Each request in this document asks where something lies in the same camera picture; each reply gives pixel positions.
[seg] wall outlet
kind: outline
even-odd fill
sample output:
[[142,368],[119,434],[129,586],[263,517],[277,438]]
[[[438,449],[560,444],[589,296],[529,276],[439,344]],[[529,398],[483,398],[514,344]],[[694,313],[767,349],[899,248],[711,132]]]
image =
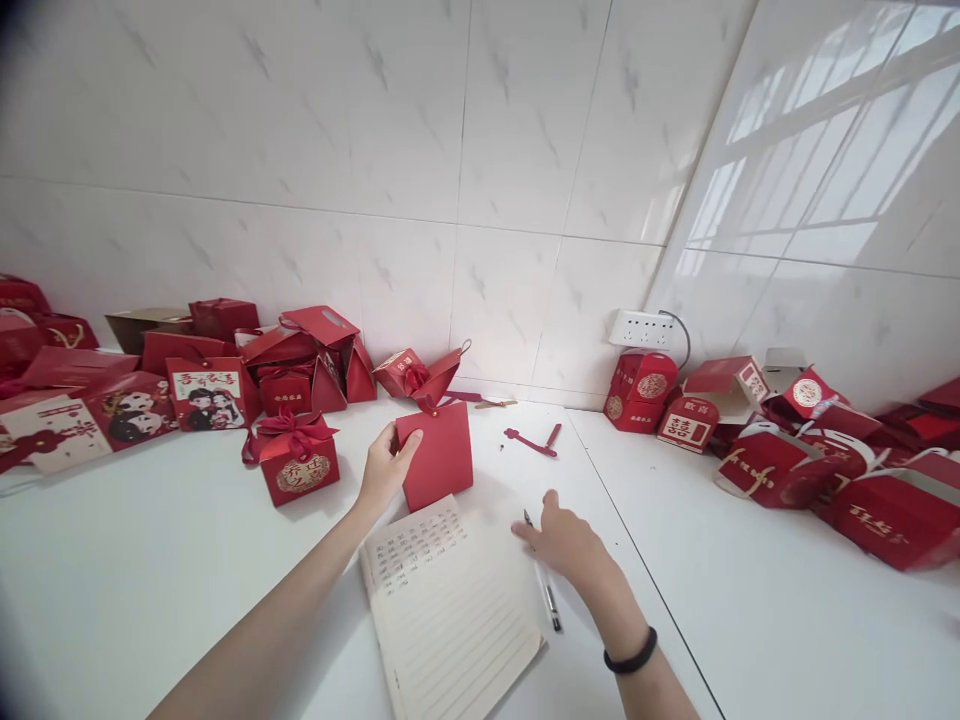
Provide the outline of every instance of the wall outlet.
[[669,315],[618,310],[608,339],[614,345],[669,352],[675,324]]

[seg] notebook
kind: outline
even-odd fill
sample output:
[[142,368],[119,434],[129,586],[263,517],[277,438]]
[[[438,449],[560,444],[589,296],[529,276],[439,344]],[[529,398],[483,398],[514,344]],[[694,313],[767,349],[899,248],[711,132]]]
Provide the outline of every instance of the notebook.
[[363,577],[398,720],[480,720],[543,636],[452,495],[375,531]]

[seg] wristband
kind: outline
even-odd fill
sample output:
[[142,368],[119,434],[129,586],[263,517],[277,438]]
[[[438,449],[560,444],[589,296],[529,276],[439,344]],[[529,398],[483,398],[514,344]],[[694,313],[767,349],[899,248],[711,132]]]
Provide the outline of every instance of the wristband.
[[603,651],[603,662],[607,664],[607,667],[610,668],[617,675],[630,675],[635,673],[637,670],[642,668],[650,658],[653,656],[653,651],[657,649],[657,631],[653,628],[650,628],[650,635],[647,637],[647,642],[644,643],[643,649],[640,650],[636,655],[634,655],[629,660],[624,660],[623,662],[614,662],[610,659],[610,656],[607,655],[607,651]]

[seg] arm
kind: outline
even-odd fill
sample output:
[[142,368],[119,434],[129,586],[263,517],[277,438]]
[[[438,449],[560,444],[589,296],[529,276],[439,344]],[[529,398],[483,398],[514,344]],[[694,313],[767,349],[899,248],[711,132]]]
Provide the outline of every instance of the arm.
[[[650,628],[623,571],[590,525],[560,508],[556,490],[543,498],[541,530],[516,523],[512,529],[537,559],[563,575],[583,598],[613,661],[637,655]],[[659,647],[640,670],[617,675],[617,688],[629,720],[697,720],[697,711]]]
[[360,494],[344,518],[203,656],[148,720],[268,717],[334,583],[400,490],[420,445],[417,430],[394,457],[390,423],[370,446]]

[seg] hand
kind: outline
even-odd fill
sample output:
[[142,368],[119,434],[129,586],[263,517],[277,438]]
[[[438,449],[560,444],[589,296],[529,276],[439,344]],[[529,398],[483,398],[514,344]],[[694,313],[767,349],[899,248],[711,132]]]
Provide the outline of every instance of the hand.
[[410,462],[413,460],[420,441],[422,430],[414,430],[407,438],[403,449],[396,455],[390,452],[397,435],[396,423],[388,424],[367,450],[367,464],[363,469],[363,483],[354,507],[368,510],[379,518],[390,506],[407,478]]
[[595,585],[604,573],[616,568],[590,524],[571,510],[560,508],[560,496],[556,490],[549,490],[543,496],[540,527],[537,530],[518,522],[510,529],[514,535],[527,541],[537,560],[563,575],[581,594],[584,588]]

